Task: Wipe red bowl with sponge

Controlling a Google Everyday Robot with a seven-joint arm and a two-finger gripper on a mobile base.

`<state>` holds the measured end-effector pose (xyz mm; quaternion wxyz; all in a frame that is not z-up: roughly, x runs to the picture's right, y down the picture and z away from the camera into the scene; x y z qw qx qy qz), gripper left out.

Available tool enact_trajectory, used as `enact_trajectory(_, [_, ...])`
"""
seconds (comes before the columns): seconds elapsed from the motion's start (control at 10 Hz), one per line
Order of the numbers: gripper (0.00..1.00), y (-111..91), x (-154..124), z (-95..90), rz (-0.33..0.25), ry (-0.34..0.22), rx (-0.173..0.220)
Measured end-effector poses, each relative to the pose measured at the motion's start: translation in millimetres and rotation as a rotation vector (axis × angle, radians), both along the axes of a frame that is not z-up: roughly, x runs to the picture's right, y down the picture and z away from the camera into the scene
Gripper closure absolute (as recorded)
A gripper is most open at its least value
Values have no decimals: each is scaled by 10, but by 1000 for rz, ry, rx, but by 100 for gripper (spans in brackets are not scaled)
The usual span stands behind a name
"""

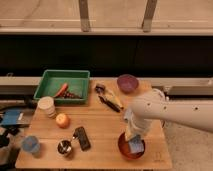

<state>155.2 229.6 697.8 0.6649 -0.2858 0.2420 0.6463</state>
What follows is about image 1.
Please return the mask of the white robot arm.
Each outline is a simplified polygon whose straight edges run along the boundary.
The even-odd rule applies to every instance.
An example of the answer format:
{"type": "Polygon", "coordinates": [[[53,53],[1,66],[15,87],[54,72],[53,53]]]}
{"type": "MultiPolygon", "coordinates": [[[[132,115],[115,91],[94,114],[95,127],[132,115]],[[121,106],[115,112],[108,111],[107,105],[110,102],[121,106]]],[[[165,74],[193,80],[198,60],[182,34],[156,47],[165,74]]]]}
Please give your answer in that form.
{"type": "Polygon", "coordinates": [[[125,130],[125,140],[144,137],[152,120],[164,120],[213,132],[213,100],[168,100],[158,89],[133,98],[132,114],[125,130]]]}

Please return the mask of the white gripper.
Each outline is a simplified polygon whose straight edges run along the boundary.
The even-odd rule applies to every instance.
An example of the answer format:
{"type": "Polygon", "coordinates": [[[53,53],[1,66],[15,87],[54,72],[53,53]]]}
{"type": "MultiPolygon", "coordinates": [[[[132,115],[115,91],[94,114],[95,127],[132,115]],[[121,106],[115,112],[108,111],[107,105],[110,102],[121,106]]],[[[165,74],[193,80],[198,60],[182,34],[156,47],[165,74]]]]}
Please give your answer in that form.
{"type": "Polygon", "coordinates": [[[125,140],[129,141],[135,136],[145,137],[150,130],[152,121],[136,115],[128,108],[124,112],[124,120],[127,122],[125,129],[125,140]]]}

